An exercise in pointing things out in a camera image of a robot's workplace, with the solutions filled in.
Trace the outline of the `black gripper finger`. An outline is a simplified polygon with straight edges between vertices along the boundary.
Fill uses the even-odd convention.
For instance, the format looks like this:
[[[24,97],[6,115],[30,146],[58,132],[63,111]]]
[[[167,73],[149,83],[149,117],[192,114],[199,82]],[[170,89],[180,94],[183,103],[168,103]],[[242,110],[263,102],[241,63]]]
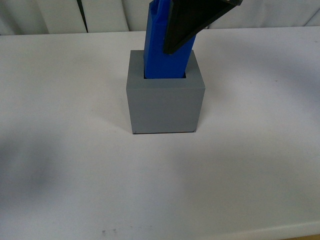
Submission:
[[[201,30],[241,4],[241,0],[172,0],[163,52],[174,54]]]

